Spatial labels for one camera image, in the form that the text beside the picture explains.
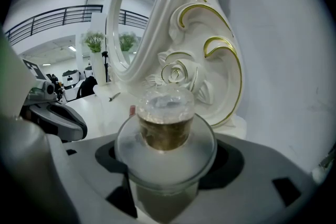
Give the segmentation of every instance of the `carved flower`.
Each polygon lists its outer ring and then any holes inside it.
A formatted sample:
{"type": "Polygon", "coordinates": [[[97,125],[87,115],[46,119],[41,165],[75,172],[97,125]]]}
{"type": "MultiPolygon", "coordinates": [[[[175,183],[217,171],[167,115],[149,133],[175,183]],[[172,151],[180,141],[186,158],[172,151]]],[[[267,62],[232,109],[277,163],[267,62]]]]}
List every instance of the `carved flower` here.
{"type": "Polygon", "coordinates": [[[161,72],[146,78],[150,86],[176,83],[190,90],[195,97],[206,104],[213,103],[213,88],[206,80],[205,69],[190,51],[168,50],[158,54],[161,72]]]}

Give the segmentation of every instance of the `green plant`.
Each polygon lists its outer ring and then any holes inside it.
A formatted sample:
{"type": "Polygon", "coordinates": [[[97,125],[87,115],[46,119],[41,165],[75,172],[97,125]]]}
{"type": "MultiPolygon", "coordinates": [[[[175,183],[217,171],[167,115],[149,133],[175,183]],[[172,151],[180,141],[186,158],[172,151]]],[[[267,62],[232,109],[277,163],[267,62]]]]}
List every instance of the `green plant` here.
{"type": "Polygon", "coordinates": [[[88,45],[92,52],[101,51],[101,43],[105,35],[103,33],[97,32],[87,32],[84,38],[84,44],[88,45]]]}
{"type": "Polygon", "coordinates": [[[119,42],[121,51],[129,51],[130,48],[137,43],[137,41],[137,36],[134,33],[120,35],[119,42]]]}

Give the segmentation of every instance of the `transparent cup lid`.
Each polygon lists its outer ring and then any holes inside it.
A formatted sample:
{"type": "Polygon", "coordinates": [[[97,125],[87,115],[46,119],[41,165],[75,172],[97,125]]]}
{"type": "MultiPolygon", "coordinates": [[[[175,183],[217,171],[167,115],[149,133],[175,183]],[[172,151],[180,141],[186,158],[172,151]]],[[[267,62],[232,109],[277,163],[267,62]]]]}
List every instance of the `transparent cup lid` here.
{"type": "Polygon", "coordinates": [[[130,179],[138,185],[162,193],[175,193],[196,183],[211,168],[217,142],[212,128],[195,114],[181,145],[158,150],[143,135],[142,118],[129,118],[119,130],[114,145],[117,160],[125,163],[130,179]]]}

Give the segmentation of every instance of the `red object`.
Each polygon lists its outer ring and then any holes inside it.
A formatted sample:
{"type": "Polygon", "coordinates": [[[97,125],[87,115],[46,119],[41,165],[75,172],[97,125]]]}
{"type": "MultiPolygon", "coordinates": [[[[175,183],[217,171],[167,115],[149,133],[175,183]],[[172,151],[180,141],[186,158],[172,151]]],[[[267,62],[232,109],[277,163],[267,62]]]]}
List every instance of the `red object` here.
{"type": "Polygon", "coordinates": [[[130,116],[134,116],[135,115],[135,105],[131,105],[130,106],[130,116]]]}

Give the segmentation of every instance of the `white column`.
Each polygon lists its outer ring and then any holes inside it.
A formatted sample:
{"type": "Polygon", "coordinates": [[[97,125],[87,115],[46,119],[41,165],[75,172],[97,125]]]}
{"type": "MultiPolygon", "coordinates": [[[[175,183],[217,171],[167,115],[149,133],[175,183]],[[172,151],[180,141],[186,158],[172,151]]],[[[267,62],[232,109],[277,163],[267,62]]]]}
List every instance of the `white column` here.
{"type": "Polygon", "coordinates": [[[76,34],[76,39],[75,39],[75,43],[76,43],[76,64],[77,64],[77,69],[80,72],[80,79],[85,79],[81,39],[82,39],[82,34],[76,34]]]}

